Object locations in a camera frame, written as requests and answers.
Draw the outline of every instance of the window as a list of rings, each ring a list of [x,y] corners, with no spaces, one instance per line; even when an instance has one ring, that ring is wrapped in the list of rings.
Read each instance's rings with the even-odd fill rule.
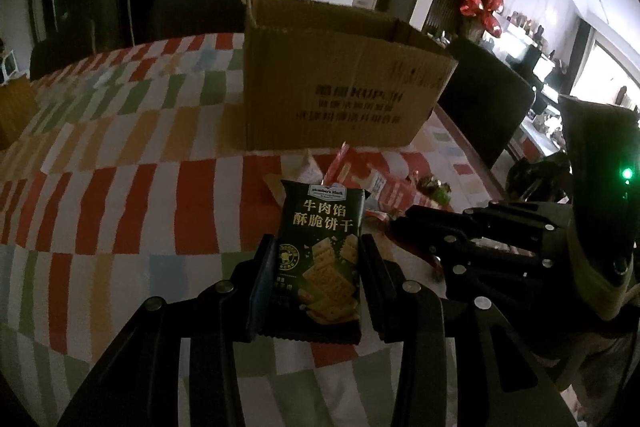
[[[640,107],[640,87],[620,63],[599,42],[593,45],[582,74],[571,94],[587,102],[615,104],[620,89],[626,86],[623,107]]]

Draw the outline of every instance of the black chair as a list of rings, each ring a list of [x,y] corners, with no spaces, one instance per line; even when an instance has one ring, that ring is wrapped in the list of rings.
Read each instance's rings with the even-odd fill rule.
[[[94,23],[70,16],[61,23],[57,33],[33,47],[30,80],[37,80],[91,55],[95,55]]]
[[[524,79],[494,54],[465,38],[447,51],[458,61],[438,104],[491,168],[535,99]]]
[[[201,35],[241,33],[243,0],[155,0],[148,21],[148,42]]]

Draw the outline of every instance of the red balloon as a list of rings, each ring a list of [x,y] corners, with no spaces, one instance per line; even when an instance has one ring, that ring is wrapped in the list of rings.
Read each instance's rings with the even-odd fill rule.
[[[460,13],[465,17],[475,17],[481,14],[483,9],[482,0],[465,0],[460,5]]]
[[[502,13],[504,10],[504,0],[486,0],[486,9],[490,12]]]
[[[484,29],[487,30],[492,36],[496,37],[497,39],[500,38],[500,36],[502,35],[502,28],[500,27],[498,19],[496,19],[491,12],[482,12],[482,15],[480,16],[480,22],[482,23],[482,26],[484,26]]]

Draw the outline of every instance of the yellow object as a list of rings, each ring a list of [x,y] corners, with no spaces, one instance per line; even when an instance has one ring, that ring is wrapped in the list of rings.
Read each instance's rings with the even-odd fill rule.
[[[572,221],[567,231],[569,257],[574,272],[575,286],[583,301],[603,321],[610,321],[620,312],[625,302],[626,290],[631,280],[633,258],[620,286],[613,286],[597,270],[594,270],[584,254]]]
[[[38,104],[25,75],[0,86],[0,150],[20,137],[37,111]]]

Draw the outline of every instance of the metal screw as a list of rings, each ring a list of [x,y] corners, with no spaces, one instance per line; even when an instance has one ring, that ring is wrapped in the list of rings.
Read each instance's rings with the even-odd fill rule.
[[[491,301],[487,297],[476,297],[474,304],[481,310],[488,310],[491,307]]]
[[[148,312],[158,311],[164,305],[164,299],[161,297],[149,297],[145,301],[145,309]]]
[[[409,280],[402,283],[402,289],[407,293],[418,293],[422,289],[422,286],[420,286],[420,283],[417,281]]]
[[[213,288],[215,288],[218,293],[229,293],[233,291],[234,284],[228,279],[223,279],[222,281],[216,282]]]

